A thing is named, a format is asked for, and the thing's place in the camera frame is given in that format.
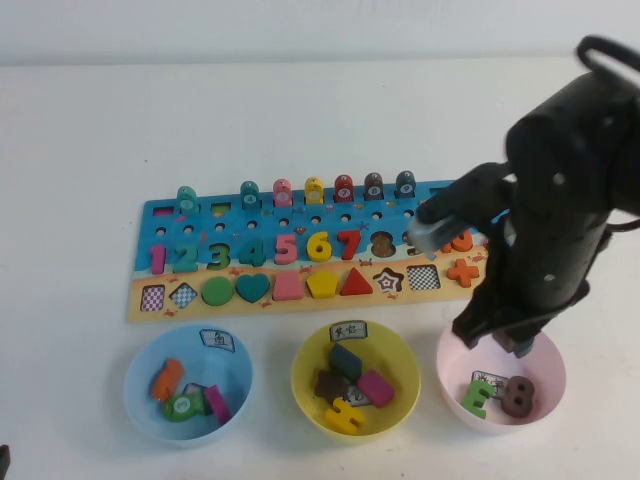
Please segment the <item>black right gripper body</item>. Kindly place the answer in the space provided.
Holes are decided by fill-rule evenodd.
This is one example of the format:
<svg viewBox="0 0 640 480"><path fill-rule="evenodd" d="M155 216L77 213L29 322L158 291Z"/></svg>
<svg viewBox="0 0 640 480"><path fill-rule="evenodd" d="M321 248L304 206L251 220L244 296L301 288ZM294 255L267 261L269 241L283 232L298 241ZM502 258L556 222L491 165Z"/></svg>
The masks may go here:
<svg viewBox="0 0 640 480"><path fill-rule="evenodd" d="M587 274L607 246L604 219L500 223L490 241L484 292L487 330L537 333L589 293Z"/></svg>

